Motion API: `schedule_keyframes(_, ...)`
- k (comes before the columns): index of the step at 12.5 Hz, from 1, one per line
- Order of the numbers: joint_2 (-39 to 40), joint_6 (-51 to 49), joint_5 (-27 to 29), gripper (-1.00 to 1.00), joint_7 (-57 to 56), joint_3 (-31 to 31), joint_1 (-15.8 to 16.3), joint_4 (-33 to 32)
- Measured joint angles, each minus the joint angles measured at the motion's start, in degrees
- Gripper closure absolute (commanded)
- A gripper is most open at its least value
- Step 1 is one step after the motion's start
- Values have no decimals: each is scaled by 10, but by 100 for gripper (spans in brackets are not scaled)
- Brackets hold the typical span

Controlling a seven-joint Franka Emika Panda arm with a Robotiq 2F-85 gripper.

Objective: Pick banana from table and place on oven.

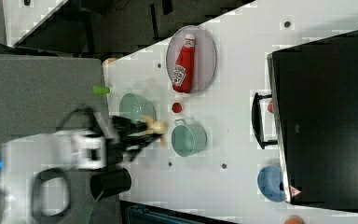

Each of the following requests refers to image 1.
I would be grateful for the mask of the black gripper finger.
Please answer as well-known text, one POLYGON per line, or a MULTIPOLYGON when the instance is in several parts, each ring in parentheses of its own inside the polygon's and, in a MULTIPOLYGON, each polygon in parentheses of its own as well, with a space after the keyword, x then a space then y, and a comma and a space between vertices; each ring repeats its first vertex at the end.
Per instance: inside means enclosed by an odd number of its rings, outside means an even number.
POLYGON ((129 134, 134 133, 142 133, 145 132, 146 134, 152 134, 154 131, 150 125, 146 122, 136 122, 130 124, 130 129, 128 130, 129 134))
POLYGON ((127 147, 137 146, 136 149, 129 150, 130 161, 134 161, 137 155, 143 150, 144 147, 148 147, 150 144, 156 142, 161 137, 161 134, 145 134, 142 136, 128 136, 125 139, 127 147))

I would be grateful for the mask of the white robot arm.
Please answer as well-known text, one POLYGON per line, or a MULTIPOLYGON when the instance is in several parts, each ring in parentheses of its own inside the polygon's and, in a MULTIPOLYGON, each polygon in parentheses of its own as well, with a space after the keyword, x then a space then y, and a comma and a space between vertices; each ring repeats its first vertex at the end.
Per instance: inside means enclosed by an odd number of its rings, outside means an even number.
POLYGON ((9 141, 2 145, 3 168, 0 188, 5 193, 1 224, 56 224, 65 217, 69 206, 53 214, 43 210, 42 187, 60 178, 63 188, 71 188, 68 172, 98 171, 115 166, 128 154, 131 160, 144 147, 167 132, 164 120, 144 116, 135 122, 119 116, 107 125, 96 113, 88 129, 42 133, 9 141))

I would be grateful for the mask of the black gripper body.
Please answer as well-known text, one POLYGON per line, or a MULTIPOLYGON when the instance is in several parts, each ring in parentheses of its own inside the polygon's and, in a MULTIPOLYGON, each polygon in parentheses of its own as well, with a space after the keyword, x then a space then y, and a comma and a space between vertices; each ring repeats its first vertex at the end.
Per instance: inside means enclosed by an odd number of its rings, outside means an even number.
POLYGON ((135 133, 135 124, 130 120, 119 116, 110 118, 114 137, 107 141, 106 156, 108 162, 122 162, 123 154, 128 145, 123 142, 127 136, 135 133))

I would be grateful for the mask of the black cylinder robot base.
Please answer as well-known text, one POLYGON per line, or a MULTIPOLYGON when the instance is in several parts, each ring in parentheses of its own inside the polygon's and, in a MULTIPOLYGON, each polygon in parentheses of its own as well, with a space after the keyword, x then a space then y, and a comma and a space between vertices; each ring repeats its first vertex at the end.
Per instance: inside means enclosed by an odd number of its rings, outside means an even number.
POLYGON ((131 175, 127 169, 99 173, 90 178, 90 192, 94 199, 108 198, 131 189, 131 175))

